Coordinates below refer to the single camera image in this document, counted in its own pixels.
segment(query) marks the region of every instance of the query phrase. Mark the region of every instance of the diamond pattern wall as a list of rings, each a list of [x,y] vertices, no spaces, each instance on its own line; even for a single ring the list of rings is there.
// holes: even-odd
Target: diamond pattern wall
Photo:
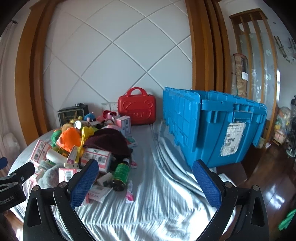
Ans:
[[[101,103],[135,86],[155,95],[161,118],[163,88],[192,86],[184,0],[67,0],[53,14],[44,51],[52,128],[59,109],[84,102],[99,115]]]

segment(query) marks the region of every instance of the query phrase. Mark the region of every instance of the suitcase handle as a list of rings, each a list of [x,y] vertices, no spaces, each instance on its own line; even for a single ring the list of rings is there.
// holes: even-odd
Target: suitcase handle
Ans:
[[[143,96],[147,96],[147,92],[140,87],[133,87],[133,88],[129,89],[128,92],[126,93],[126,96],[130,96],[134,90],[140,90]]]

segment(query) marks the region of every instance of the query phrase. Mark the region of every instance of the blue storage bin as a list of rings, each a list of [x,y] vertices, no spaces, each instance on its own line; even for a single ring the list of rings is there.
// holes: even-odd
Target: blue storage bin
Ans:
[[[190,168],[201,159],[207,167],[243,160],[264,129],[266,106],[217,91],[165,87],[163,118]]]

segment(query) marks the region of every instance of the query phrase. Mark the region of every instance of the green label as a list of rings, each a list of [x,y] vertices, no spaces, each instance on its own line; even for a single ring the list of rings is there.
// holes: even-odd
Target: green label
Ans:
[[[130,170],[130,168],[128,165],[126,165],[124,163],[118,164],[118,166],[115,170],[115,173],[113,175],[113,179],[118,179],[118,180],[126,183],[126,181],[128,179],[129,170]]]

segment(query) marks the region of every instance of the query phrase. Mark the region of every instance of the wooden floor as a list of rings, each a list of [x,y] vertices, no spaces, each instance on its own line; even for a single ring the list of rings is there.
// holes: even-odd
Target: wooden floor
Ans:
[[[286,217],[295,201],[294,163],[283,148],[273,144],[260,159],[252,176],[240,185],[243,188],[250,188],[254,184],[260,187],[268,216],[270,240],[276,240],[278,237],[277,226]],[[220,240],[228,238],[231,231],[228,230]]]

